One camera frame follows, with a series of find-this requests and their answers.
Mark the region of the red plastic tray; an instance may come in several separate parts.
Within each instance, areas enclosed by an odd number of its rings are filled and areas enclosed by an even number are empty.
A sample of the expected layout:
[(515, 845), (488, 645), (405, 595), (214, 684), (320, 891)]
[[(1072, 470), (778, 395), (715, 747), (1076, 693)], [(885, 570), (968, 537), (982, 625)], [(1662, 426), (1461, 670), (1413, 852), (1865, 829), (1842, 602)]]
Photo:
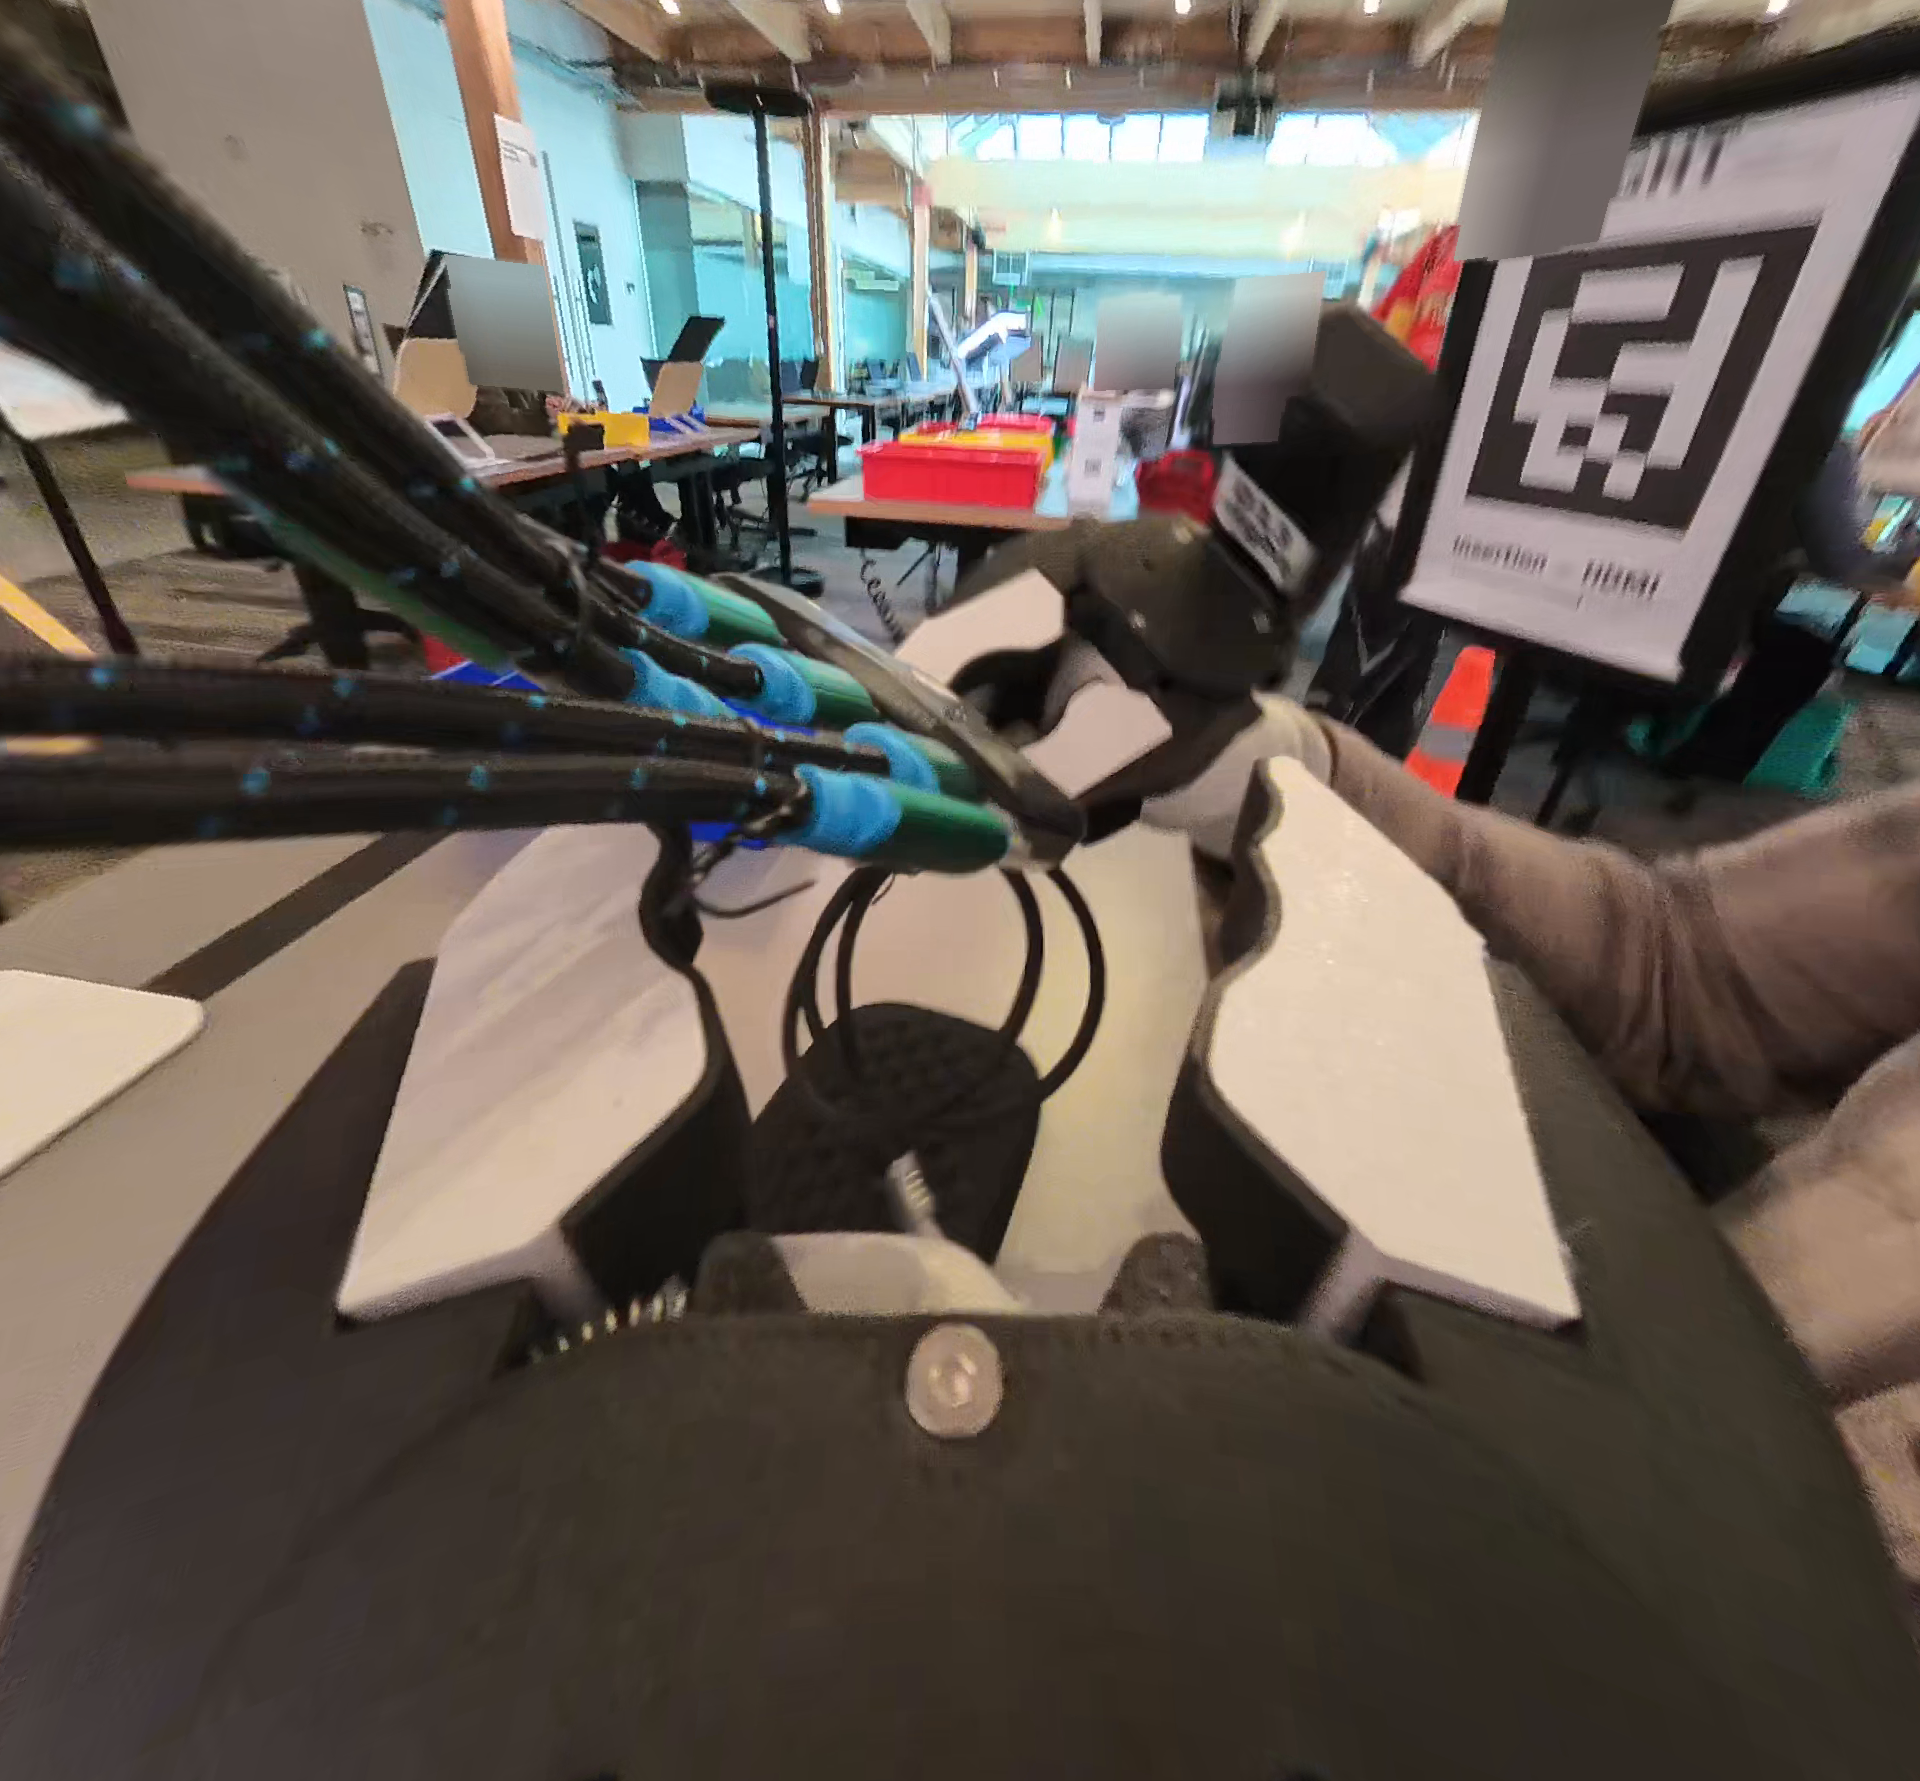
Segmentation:
[(1028, 512), (1053, 466), (1037, 434), (907, 434), (859, 450), (866, 502)]

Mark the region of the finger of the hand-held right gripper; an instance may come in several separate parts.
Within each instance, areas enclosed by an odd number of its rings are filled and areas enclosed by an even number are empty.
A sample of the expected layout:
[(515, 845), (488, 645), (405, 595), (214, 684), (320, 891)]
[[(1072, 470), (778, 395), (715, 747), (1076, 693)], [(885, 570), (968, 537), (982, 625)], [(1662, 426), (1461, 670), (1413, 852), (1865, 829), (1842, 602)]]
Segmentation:
[(1034, 657), (1067, 635), (1067, 595), (1037, 570), (950, 602), (926, 616), (897, 648), (907, 670), (955, 687), (970, 669)]
[(1173, 729), (1135, 687), (1121, 683), (1077, 684), (1056, 722), (1021, 748), (1024, 764), (1053, 789), (1088, 802), (1127, 770), (1156, 755)]

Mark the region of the black hdmi switch box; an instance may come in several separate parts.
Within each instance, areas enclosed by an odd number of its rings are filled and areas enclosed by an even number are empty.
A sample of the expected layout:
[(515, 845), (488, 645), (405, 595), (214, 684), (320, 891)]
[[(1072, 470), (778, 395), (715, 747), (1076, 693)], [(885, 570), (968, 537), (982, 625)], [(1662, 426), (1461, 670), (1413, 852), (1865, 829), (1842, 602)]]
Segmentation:
[(985, 718), (950, 687), (929, 679), (866, 638), (845, 631), (800, 592), (755, 575), (726, 575), (722, 585), (758, 605), (780, 634), (788, 654), (848, 674), (875, 709), (878, 721), (943, 744), (970, 770), (970, 784), (1014, 828), (1017, 845), (1044, 864), (1063, 861), (1088, 839), (1083, 810), (1021, 751), (998, 738)]

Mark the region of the black-framed printed sign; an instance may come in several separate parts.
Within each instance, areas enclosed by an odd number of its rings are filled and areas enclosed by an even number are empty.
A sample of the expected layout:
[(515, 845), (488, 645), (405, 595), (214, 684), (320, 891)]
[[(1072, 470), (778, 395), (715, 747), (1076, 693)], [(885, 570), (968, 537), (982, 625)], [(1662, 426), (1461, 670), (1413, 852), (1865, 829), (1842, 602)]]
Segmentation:
[(1917, 74), (1638, 135), (1492, 265), (1407, 606), (1643, 683), (1728, 654), (1917, 265)]

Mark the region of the black textured pad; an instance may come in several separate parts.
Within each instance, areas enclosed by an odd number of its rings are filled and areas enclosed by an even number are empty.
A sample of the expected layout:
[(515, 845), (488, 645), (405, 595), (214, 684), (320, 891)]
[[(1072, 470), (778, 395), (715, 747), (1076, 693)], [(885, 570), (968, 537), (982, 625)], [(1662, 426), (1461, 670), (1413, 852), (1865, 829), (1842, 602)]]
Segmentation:
[(1040, 1079), (998, 1031), (923, 1005), (853, 1011), (755, 1117), (743, 1218), (764, 1235), (900, 1231), (887, 1167), (911, 1153), (947, 1241), (995, 1261), (1037, 1143)]

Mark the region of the orange traffic cone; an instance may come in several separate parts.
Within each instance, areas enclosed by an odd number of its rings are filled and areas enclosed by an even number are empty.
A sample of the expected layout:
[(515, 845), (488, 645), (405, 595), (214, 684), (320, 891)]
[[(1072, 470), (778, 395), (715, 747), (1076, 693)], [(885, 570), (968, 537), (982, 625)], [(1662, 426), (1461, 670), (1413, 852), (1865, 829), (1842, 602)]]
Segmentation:
[(1406, 755), (1406, 770), (1449, 802), (1461, 793), (1472, 747), (1490, 712), (1498, 669), (1500, 657), (1492, 645), (1462, 645), (1443, 670), (1413, 747)]

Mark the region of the person's right forearm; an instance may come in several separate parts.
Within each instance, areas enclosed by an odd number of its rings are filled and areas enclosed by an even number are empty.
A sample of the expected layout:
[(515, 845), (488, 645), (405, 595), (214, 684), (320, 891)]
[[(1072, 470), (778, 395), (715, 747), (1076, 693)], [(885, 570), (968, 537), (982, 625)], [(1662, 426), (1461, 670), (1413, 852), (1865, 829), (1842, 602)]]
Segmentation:
[(1329, 789), (1646, 1109), (1917, 1130), (1917, 784), (1636, 858), (1466, 807), (1310, 715)]

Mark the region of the white tablet stand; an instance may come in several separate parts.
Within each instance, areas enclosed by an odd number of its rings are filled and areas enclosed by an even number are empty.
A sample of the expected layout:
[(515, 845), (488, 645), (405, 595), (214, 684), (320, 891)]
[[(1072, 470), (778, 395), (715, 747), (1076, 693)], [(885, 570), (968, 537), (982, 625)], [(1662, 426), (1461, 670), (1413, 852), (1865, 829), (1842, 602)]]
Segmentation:
[(130, 848), (31, 848), (2, 825), (2, 1174), (177, 1056), (200, 1005), (164, 992)]

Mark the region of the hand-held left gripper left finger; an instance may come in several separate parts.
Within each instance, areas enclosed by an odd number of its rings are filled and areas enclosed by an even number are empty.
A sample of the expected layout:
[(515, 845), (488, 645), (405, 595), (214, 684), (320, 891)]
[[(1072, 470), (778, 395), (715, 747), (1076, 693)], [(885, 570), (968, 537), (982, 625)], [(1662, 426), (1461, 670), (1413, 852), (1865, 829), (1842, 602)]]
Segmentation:
[(743, 1225), (749, 1102), (709, 979), (644, 937), (644, 828), (537, 832), (436, 950), (339, 1312), (525, 1286), (558, 1323), (694, 1286)]

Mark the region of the wooden column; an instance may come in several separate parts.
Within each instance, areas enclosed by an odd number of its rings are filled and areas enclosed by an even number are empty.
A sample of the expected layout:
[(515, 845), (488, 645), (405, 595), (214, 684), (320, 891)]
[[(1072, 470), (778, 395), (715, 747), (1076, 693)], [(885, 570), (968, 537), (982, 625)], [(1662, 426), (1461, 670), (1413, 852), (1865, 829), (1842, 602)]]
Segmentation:
[(521, 122), (512, 34), (503, 0), (441, 0), (454, 82), (467, 129), (467, 150), (482, 197), (490, 255), (512, 262), (544, 265), (540, 232), (516, 233), (512, 197), (501, 161), (501, 122)]

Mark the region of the white printed card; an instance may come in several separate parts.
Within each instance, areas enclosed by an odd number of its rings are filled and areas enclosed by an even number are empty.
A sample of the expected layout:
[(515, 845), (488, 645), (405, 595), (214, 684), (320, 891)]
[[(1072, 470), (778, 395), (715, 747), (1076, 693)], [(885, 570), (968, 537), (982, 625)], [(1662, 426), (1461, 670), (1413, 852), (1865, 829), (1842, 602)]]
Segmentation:
[(1067, 515), (1088, 520), (1135, 520), (1135, 455), (1127, 449), (1127, 401), (1083, 390), (1072, 411), (1063, 470)]

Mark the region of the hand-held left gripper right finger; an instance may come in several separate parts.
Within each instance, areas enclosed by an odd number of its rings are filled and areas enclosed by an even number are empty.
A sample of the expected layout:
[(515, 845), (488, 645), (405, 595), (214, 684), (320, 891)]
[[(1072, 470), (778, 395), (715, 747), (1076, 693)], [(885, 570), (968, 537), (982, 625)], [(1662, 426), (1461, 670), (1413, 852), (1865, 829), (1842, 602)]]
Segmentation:
[(1297, 760), (1248, 777), (1219, 961), (1161, 1135), (1215, 1297), (1325, 1338), (1388, 1292), (1576, 1323), (1484, 940)]

